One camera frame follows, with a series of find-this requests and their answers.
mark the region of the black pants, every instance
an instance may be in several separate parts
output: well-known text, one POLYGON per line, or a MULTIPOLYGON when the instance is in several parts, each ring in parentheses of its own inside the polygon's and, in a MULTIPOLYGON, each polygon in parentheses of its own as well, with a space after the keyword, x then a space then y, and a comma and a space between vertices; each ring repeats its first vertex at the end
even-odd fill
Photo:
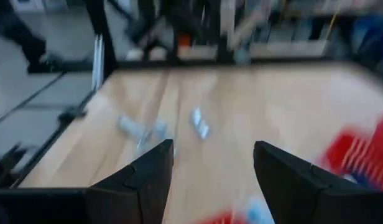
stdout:
MULTIPOLYGON (((323 18, 323 17, 315 18, 311 24, 311 33, 309 36, 309 40, 318 40, 320 38, 321 30, 323 30, 325 22, 330 20, 331 19, 329 18, 323 18)), ((355 20, 356 20, 355 17, 348 16, 348 17, 340 17, 335 22, 340 29, 342 41, 346 44, 348 48, 347 49, 348 53, 353 52, 352 35, 353 35, 353 24, 355 20)))
POLYGON ((31 33, 9 0, 0 0, 0 36, 20 45, 30 64, 39 63, 45 53, 45 41, 31 33))
POLYGON ((202 20, 201 24, 210 32, 213 41, 217 42, 220 36, 221 27, 221 1, 220 0, 195 0, 193 1, 193 14, 199 21, 202 20))

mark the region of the person's leg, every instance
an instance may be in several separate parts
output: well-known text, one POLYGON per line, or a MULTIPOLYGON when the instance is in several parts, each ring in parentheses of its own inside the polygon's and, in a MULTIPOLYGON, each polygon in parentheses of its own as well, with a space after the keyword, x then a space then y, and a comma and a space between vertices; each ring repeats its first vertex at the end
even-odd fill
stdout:
POLYGON ((14 12, 9 0, 0 0, 0 36, 20 45, 30 64, 39 63, 45 53, 45 41, 31 33, 14 12))
POLYGON ((205 1, 204 0, 194 0, 194 1, 192 1, 192 3, 193 3, 193 7, 192 7, 193 15, 195 15, 196 18, 198 18, 202 23, 205 1))
POLYGON ((320 38, 321 30, 323 30, 325 18, 314 18, 311 22, 311 31, 309 40, 318 40, 320 38))

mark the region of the table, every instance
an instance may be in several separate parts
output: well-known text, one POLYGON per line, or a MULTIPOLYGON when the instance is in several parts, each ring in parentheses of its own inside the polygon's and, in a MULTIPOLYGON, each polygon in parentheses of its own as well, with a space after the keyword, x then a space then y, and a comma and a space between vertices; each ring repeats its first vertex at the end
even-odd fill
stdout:
POLYGON ((200 220, 262 197, 256 140, 315 162, 344 125, 373 130, 383 85, 367 73, 340 62, 117 72, 20 187, 90 186, 134 159, 121 114, 144 124, 160 118, 177 148, 163 222, 200 220), (189 123, 194 107, 211 127, 205 141, 189 123))

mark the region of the gray floor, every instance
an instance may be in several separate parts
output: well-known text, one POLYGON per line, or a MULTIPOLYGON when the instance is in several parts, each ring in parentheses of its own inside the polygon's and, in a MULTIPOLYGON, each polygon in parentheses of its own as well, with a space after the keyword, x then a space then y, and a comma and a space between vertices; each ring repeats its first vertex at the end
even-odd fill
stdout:
MULTIPOLYGON (((130 48, 122 32, 126 26, 110 8, 108 21, 116 49, 123 58, 130 48)), ((23 15, 23 19, 36 33, 47 39, 48 49, 67 59, 90 57, 93 52, 93 30, 86 11, 82 8, 66 13, 23 15)), ((297 39, 306 39, 309 28, 302 24, 297 39)), ((275 31, 270 41, 289 40, 291 29, 275 31)), ((38 89, 53 80, 57 74, 27 76, 25 60, 20 49, 0 39, 0 115, 19 104, 38 89)), ((90 74, 69 74, 42 92, 29 105, 74 105, 89 92, 90 74)), ((61 112, 56 109, 26 108, 16 111, 0 124, 0 154, 8 151, 15 143, 40 146, 57 127, 56 118, 61 112)))

